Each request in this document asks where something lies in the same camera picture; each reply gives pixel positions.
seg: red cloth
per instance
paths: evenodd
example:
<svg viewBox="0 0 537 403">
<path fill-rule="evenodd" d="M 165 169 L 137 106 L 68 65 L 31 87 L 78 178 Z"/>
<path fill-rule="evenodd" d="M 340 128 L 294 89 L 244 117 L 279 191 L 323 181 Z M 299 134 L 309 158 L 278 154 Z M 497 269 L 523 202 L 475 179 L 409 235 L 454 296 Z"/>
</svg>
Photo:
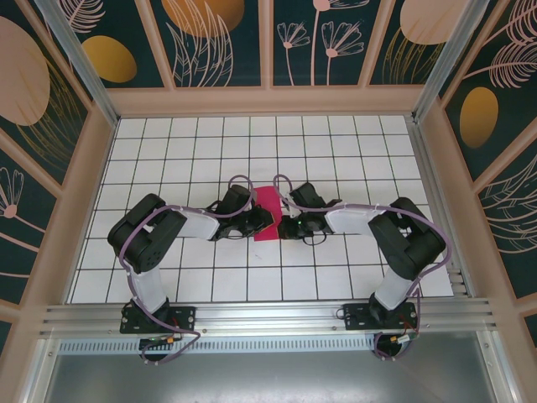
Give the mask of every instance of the red cloth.
<svg viewBox="0 0 537 403">
<path fill-rule="evenodd" d="M 274 224 L 265 228 L 260 233 L 253 235 L 253 240 L 272 241 L 274 239 L 279 239 L 278 224 L 282 221 L 282 207 L 279 203 L 279 197 L 273 186 L 256 187 L 255 191 L 258 194 L 256 205 L 261 206 L 272 214 Z"/>
</svg>

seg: flower illustration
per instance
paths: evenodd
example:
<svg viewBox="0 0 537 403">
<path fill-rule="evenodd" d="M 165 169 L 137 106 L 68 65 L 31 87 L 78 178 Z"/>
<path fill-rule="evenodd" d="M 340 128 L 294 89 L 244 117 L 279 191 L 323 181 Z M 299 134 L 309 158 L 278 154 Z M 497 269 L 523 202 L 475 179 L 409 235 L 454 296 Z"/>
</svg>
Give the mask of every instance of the flower illustration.
<svg viewBox="0 0 537 403">
<path fill-rule="evenodd" d="M 361 1 L 352 1 L 352 2 L 343 2 L 342 0 L 313 0 L 313 7 L 317 11 L 328 11 L 332 9 L 343 9 L 343 8 L 356 8 L 365 6 L 369 3 L 369 0 Z"/>
<path fill-rule="evenodd" d="M 358 42 L 362 33 L 358 29 L 359 23 L 354 25 L 341 23 L 334 32 L 334 22 L 322 24 L 322 41 L 325 44 L 328 66 L 326 67 L 326 84 L 330 85 L 330 64 L 337 56 L 349 56 L 363 52 L 363 42 Z"/>
<path fill-rule="evenodd" d="M 0 168 L 0 217 L 17 216 L 17 205 L 23 192 L 24 175 L 13 171 L 12 178 L 5 167 Z"/>
<path fill-rule="evenodd" d="M 291 64 L 289 63 L 289 49 L 298 48 L 310 43 L 310 37 L 306 36 L 307 32 L 304 28 L 304 23 L 291 23 L 289 27 L 285 23 L 278 24 L 278 35 L 282 40 L 282 45 L 285 47 L 285 57 L 287 59 L 287 71 L 289 73 L 289 79 L 291 86 L 293 82 L 293 75 L 291 73 Z"/>
</svg>

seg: mounting plate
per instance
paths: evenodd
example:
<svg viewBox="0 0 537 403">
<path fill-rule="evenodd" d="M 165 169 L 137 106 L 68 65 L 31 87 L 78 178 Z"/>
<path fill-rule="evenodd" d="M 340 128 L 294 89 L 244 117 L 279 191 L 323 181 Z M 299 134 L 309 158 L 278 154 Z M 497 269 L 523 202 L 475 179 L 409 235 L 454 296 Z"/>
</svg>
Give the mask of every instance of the mounting plate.
<svg viewBox="0 0 537 403">
<path fill-rule="evenodd" d="M 174 326 L 175 322 L 181 329 L 194 330 L 196 308 L 193 306 L 171 306 L 166 323 Z M 150 321 L 138 308 L 131 306 L 123 309 L 119 332 L 121 334 L 171 333 L 169 329 Z"/>
<path fill-rule="evenodd" d="M 404 329 L 404 320 L 413 327 L 418 325 L 416 308 L 414 303 L 405 302 L 389 320 L 385 326 L 381 327 L 374 317 L 369 313 L 369 304 L 345 304 L 341 307 L 343 310 L 343 320 L 346 330 L 382 330 L 382 329 Z"/>
</svg>

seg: grid mat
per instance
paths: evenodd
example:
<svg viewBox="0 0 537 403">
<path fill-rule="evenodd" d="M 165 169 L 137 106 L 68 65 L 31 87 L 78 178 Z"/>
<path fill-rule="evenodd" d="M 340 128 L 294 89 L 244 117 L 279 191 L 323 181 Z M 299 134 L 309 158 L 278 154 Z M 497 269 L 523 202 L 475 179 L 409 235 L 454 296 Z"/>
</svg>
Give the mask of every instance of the grid mat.
<svg viewBox="0 0 537 403">
<path fill-rule="evenodd" d="M 402 116 L 123 119 L 67 302 L 130 299 L 106 237 L 148 193 L 168 204 L 206 207 L 223 197 L 236 174 L 248 174 L 259 187 L 270 186 L 276 173 L 295 187 L 310 181 L 326 201 L 374 205 L 407 196 L 432 219 Z M 385 269 L 373 238 L 345 234 L 313 247 L 177 238 L 160 273 L 170 301 L 201 303 L 368 298 Z M 420 287 L 425 297 L 453 295 L 445 268 Z"/>
</svg>

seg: wall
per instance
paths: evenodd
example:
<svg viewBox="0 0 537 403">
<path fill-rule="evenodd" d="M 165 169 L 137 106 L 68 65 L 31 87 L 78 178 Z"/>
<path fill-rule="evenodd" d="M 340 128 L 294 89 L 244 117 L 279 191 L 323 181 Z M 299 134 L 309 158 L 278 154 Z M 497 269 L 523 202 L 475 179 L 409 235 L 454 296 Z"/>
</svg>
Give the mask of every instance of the wall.
<svg viewBox="0 0 537 403">
<path fill-rule="evenodd" d="M 408 112 L 467 0 L 69 4 L 117 110 L 159 116 Z"/>
<path fill-rule="evenodd" d="M 480 296 L 527 396 L 537 395 L 537 2 L 489 5 L 424 121 Z"/>
<path fill-rule="evenodd" d="M 0 390 L 62 301 L 111 127 L 25 2 L 0 7 Z"/>
</svg>

